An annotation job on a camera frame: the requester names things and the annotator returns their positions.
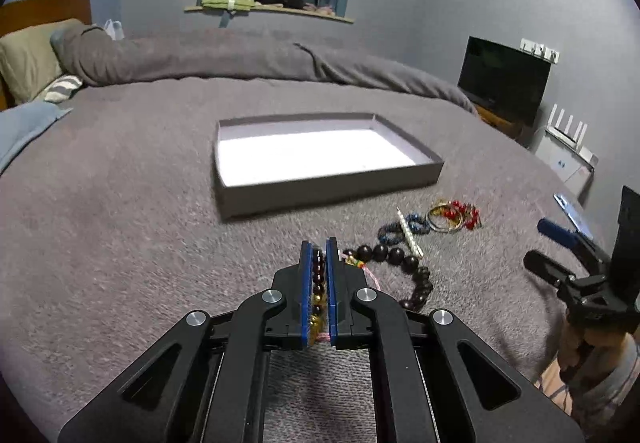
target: open box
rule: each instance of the open box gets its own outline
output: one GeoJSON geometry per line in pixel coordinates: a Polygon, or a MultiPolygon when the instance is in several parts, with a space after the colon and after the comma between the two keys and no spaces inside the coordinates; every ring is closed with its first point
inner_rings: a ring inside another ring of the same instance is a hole
{"type": "Polygon", "coordinates": [[[214,191],[222,217],[431,185],[443,160],[377,114],[222,119],[214,191]]]}

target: human hand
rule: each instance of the human hand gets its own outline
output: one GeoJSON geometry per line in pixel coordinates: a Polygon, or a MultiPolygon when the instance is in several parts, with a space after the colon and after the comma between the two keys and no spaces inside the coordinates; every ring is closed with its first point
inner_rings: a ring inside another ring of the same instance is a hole
{"type": "Polygon", "coordinates": [[[622,358],[625,349],[624,331],[607,328],[577,328],[564,320],[558,350],[558,364],[562,371],[575,367],[580,362],[578,348],[582,343],[593,346],[583,371],[583,379],[601,381],[610,375],[622,358]]]}

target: pink cord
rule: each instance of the pink cord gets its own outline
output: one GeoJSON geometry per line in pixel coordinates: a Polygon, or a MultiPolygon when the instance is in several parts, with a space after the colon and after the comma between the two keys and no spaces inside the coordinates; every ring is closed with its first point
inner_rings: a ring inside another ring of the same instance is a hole
{"type": "MultiPolygon", "coordinates": [[[[346,259],[347,256],[341,253],[340,258],[346,259]]],[[[373,275],[373,272],[367,266],[362,266],[362,270],[364,271],[365,275],[373,281],[373,285],[376,287],[376,289],[380,291],[380,282],[378,282],[378,279],[376,279],[376,276],[373,275]]],[[[316,336],[316,342],[330,342],[330,341],[331,341],[331,337],[329,336],[329,333],[322,332],[322,333],[318,333],[318,336],[316,336]]]]}

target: silver screw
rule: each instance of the silver screw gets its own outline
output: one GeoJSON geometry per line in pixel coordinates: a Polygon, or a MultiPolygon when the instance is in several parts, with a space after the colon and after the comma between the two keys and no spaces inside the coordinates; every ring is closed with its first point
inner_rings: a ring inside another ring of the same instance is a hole
{"type": "Polygon", "coordinates": [[[202,311],[192,311],[187,315],[187,324],[190,326],[201,326],[207,319],[207,315],[202,311]]]}
{"type": "Polygon", "coordinates": [[[433,319],[441,326],[448,326],[453,322],[453,315],[444,309],[438,309],[433,314],[433,319]]]}
{"type": "Polygon", "coordinates": [[[262,300],[269,304],[275,304],[282,299],[282,293],[277,289],[268,289],[262,294],[262,300]]]}
{"type": "Polygon", "coordinates": [[[371,302],[375,300],[378,294],[373,291],[371,288],[360,288],[356,292],[356,297],[358,297],[363,302],[371,302]]]}

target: television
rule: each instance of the television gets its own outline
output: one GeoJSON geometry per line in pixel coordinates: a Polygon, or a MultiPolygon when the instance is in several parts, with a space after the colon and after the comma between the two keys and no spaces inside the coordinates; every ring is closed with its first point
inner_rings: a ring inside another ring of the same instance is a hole
{"type": "Polygon", "coordinates": [[[495,115],[533,126],[550,68],[518,49],[469,37],[458,87],[495,115]]]}

